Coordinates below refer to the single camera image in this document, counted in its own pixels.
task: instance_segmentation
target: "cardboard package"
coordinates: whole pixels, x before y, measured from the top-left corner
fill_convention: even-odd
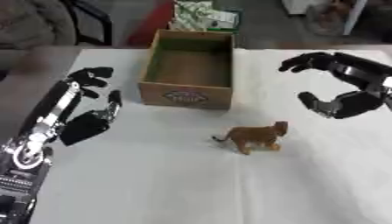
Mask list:
[[[139,88],[148,105],[229,109],[231,33],[158,31]]]

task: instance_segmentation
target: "floor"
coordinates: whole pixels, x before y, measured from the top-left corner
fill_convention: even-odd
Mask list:
[[[106,11],[115,24],[115,45],[124,40],[140,25],[145,16],[164,0],[88,0]],[[288,16],[279,0],[215,0],[217,9],[240,9],[243,13],[237,47],[248,49],[276,48],[302,45],[378,44],[369,37],[321,37],[308,31],[305,17]],[[83,28],[95,32],[98,26],[86,22]]]

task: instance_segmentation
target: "white table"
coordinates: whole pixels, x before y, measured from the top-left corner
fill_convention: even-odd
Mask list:
[[[144,106],[136,81],[146,51],[82,52],[71,71],[113,67],[109,88],[123,91],[124,107],[107,133],[54,145],[32,223],[392,223],[391,112],[338,121],[306,110],[301,91],[329,99],[353,88],[317,71],[277,72],[302,52],[236,50],[229,111]],[[104,102],[84,101],[78,112]],[[280,152],[246,157],[209,140],[276,120],[290,123]]]

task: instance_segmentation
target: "box label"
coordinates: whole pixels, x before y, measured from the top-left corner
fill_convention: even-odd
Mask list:
[[[208,101],[208,97],[204,96],[203,94],[190,91],[171,91],[164,94],[164,98],[171,102],[189,106]]]

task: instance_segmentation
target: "toy lion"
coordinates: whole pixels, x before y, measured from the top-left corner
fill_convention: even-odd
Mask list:
[[[238,150],[245,155],[249,155],[251,149],[246,147],[247,143],[265,145],[273,151],[279,151],[281,146],[276,143],[278,137],[283,137],[288,130],[287,122],[275,122],[269,127],[235,127],[232,128],[224,139],[213,136],[217,142],[225,142],[229,138],[237,145]]]

